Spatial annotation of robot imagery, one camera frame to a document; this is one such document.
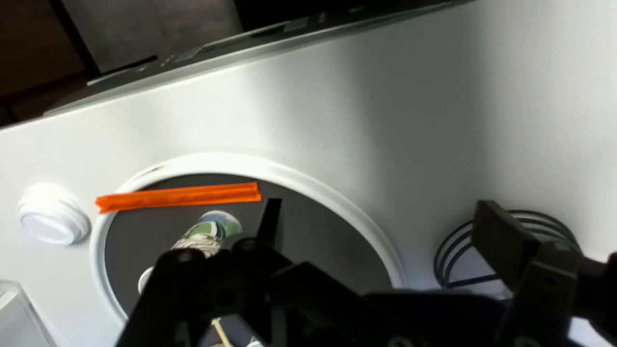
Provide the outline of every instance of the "electrical wire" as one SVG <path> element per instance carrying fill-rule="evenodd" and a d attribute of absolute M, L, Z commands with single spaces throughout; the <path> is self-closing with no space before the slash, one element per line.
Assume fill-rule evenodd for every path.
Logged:
<path fill-rule="evenodd" d="M 547 214 L 534 212 L 534 210 L 509 210 L 509 214 L 516 221 L 520 221 L 522 227 L 526 227 L 530 233 L 538 235 L 540 239 L 547 237 L 551 241 L 561 241 L 572 246 L 576 252 L 582 252 L 574 233 L 557 217 L 551 217 Z M 455 281 L 451 279 L 451 273 L 459 264 L 461 256 L 464 256 L 470 248 L 474 248 L 470 235 L 472 235 L 472 219 L 455 227 L 439 242 L 437 252 L 434 256 L 434 275 L 441 287 L 451 289 L 451 287 L 464 287 L 464 285 L 499 279 L 495 273 L 455 279 Z"/>

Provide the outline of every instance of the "metal bolt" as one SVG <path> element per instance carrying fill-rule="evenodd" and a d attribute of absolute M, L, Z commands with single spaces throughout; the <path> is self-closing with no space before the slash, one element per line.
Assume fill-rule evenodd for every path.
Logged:
<path fill-rule="evenodd" d="M 179 260 L 179 262 L 189 262 L 189 260 L 193 260 L 193 252 L 179 252 L 179 254 L 177 254 L 177 260 Z"/>
<path fill-rule="evenodd" d="M 412 343 L 403 335 L 395 335 L 387 341 L 387 347 L 412 347 Z"/>

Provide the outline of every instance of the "orange lever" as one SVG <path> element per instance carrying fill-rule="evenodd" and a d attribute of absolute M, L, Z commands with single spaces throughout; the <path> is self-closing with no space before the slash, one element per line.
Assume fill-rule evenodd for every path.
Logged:
<path fill-rule="evenodd" d="M 137 192 L 104 194 L 96 198 L 102 214 L 140 208 L 198 206 L 198 204 L 243 204 L 260 202 L 256 181 L 233 185 L 200 185 L 181 188 L 152 188 Z"/>

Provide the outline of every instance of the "round button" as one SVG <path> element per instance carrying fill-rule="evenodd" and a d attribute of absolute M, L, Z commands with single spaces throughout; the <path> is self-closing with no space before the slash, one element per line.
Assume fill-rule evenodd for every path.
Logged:
<path fill-rule="evenodd" d="M 25 190 L 19 206 L 19 225 L 31 237 L 48 244 L 73 244 L 88 235 L 88 217 L 61 187 L 38 183 Z"/>

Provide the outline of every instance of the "white surface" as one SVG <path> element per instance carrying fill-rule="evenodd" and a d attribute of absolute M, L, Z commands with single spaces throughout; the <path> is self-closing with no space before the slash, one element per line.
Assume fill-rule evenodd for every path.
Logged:
<path fill-rule="evenodd" d="M 478 0 L 6 129 L 0 277 L 25 285 L 60 345 L 112 345 L 119 323 L 94 289 L 90 244 L 21 237 L 9 210 L 40 179 L 94 200 L 204 150 L 337 188 L 389 235 L 405 285 L 434 285 L 435 244 L 476 198 L 553 214 L 605 258 L 617 248 L 615 23 L 613 0 Z M 60 268 L 71 275 L 50 275 Z"/>
<path fill-rule="evenodd" d="M 135 177 L 127 179 L 117 190 L 119 192 L 139 190 L 152 183 L 166 181 L 177 175 L 191 175 L 191 173 L 227 173 L 227 175 L 254 177 L 254 179 L 287 187 L 295 192 L 301 192 L 320 202 L 322 206 L 328 206 L 331 212 L 341 215 L 349 225 L 353 225 L 368 241 L 368 244 L 378 252 L 378 256 L 382 258 L 387 269 L 391 285 L 393 287 L 403 285 L 401 258 L 395 246 L 391 244 L 389 237 L 385 235 L 385 231 L 370 215 L 366 215 L 355 202 L 345 198 L 335 188 L 324 185 L 322 181 L 316 181 L 314 177 L 302 171 L 291 169 L 287 165 L 281 165 L 270 160 L 241 156 L 241 154 L 216 154 L 216 152 L 189 154 L 189 156 L 181 156 L 169 161 L 160 161 L 160 163 L 154 163 L 152 167 L 142 169 Z M 96 219 L 96 225 L 92 231 L 94 233 L 92 273 L 94 273 L 100 296 L 110 304 L 110 312 L 115 314 L 117 323 L 121 323 L 125 320 L 125 312 L 121 304 L 115 300 L 104 269 L 104 241 L 106 241 L 106 231 L 113 221 L 113 215 L 115 214 L 106 214 Z"/>
<path fill-rule="evenodd" d="M 90 231 L 77 198 L 50 183 L 36 183 L 23 192 L 17 217 L 25 233 L 48 244 L 67 246 L 83 241 Z"/>

